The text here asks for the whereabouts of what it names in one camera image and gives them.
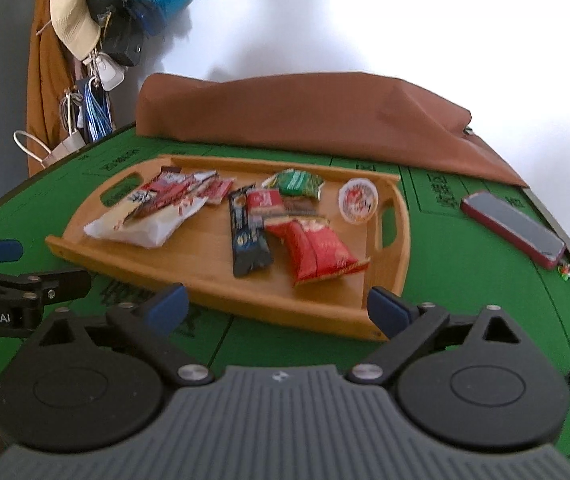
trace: green table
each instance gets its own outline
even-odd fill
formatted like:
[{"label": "green table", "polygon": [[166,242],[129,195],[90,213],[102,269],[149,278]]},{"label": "green table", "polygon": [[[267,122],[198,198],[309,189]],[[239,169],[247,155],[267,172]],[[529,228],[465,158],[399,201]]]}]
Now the green table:
[{"label": "green table", "polygon": [[[160,153],[290,160],[400,174],[412,231],[404,297],[415,303],[440,303],[456,314],[475,314],[484,305],[498,304],[520,323],[561,372],[570,370],[570,282],[564,282],[554,270],[537,267],[501,238],[466,218],[458,204],[465,195],[488,189],[543,221],[541,214],[519,188],[434,171],[331,156],[145,139],[137,137],[132,129],[57,165],[2,203],[0,238],[20,240],[25,255],[19,262],[0,264],[0,272],[21,274],[69,266],[50,254],[44,237],[62,234],[76,208],[104,180]],[[127,191],[124,184],[105,196],[104,202],[113,203]],[[393,237],[393,214],[386,215],[384,242],[389,243]],[[72,301],[70,306],[80,315],[97,314],[111,304],[142,300],[149,295],[97,275],[89,295]],[[271,326],[199,306],[190,308],[187,320],[171,338],[217,374],[231,364],[334,363],[345,370],[377,346]],[[0,338],[0,371],[19,345],[18,340]],[[570,413],[558,447],[570,457]]]}]

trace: brown fabric cover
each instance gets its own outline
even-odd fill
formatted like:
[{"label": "brown fabric cover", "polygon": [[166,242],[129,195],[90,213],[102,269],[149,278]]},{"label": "brown fabric cover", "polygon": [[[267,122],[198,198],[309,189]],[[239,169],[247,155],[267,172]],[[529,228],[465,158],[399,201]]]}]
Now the brown fabric cover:
[{"label": "brown fabric cover", "polygon": [[[59,102],[66,88],[72,86],[68,62],[60,47],[59,38],[51,25],[37,36],[38,30],[50,20],[50,0],[36,0],[30,32],[30,59],[27,69],[27,131],[54,149],[68,134],[59,120]],[[27,147],[41,158],[47,153],[33,140]],[[43,167],[28,157],[30,176]]]},{"label": "brown fabric cover", "polygon": [[364,73],[281,75],[213,83],[149,76],[137,134],[325,153],[524,186],[475,135],[465,108],[402,79]]}]

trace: beige hat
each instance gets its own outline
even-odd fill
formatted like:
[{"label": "beige hat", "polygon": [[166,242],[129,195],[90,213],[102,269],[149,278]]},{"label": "beige hat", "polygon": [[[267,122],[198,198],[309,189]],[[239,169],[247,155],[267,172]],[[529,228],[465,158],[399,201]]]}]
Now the beige hat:
[{"label": "beige hat", "polygon": [[86,0],[50,0],[52,27],[59,40],[83,61],[98,43],[101,27],[89,14]]}]

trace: tray handle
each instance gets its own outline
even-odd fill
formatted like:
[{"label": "tray handle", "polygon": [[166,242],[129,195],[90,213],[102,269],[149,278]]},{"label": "tray handle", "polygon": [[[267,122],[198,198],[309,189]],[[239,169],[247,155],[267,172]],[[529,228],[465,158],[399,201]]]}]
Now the tray handle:
[{"label": "tray handle", "polygon": [[[371,263],[365,273],[363,308],[367,307],[367,294],[373,286],[383,286],[400,296],[405,285],[410,256],[409,212],[396,183],[387,178],[376,182],[379,191],[379,210],[367,224],[367,255]],[[396,238],[383,247],[383,213],[394,209]]]}]

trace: snack package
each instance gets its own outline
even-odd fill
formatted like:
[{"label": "snack package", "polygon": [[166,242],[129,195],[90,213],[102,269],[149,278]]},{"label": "snack package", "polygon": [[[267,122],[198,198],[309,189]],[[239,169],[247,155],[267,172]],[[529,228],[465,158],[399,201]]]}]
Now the snack package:
[{"label": "snack package", "polygon": [[249,222],[247,192],[254,188],[255,186],[253,185],[242,187],[227,196],[229,200],[232,253],[234,258],[232,270],[236,278],[246,276],[252,270],[263,269],[273,263],[263,229]]},{"label": "snack package", "polygon": [[304,196],[284,196],[283,205],[287,216],[318,216],[313,200]]},{"label": "snack package", "polygon": [[[192,185],[201,185],[206,174],[182,174],[180,168],[161,168],[152,181],[134,190],[101,218],[85,226],[85,234],[103,240],[126,242],[145,248],[161,247],[172,233],[207,202],[178,187],[193,178]],[[158,208],[169,196],[174,202]]]},{"label": "snack package", "polygon": [[207,203],[210,205],[219,205],[229,193],[236,178],[220,178],[214,177],[207,181],[208,185],[201,192],[197,193],[198,196],[207,198]]},{"label": "snack package", "polygon": [[263,187],[276,188],[283,196],[308,196],[321,200],[324,182],[318,175],[291,169],[272,175],[263,183]]},{"label": "snack package", "polygon": [[265,230],[287,245],[294,286],[362,272],[369,266],[369,258],[359,260],[353,256],[324,218],[266,219]]},{"label": "snack package", "polygon": [[176,173],[165,179],[156,178],[148,184],[149,191],[154,195],[140,205],[125,219],[142,219],[154,214],[172,203],[178,202],[189,192],[194,192],[204,182],[208,182],[216,176],[216,171],[203,171],[201,173]]},{"label": "snack package", "polygon": [[247,192],[247,214],[250,216],[283,215],[285,206],[278,189],[250,189]]},{"label": "snack package", "polygon": [[338,209],[346,222],[364,224],[379,207],[379,191],[367,178],[352,178],[338,192]]}]

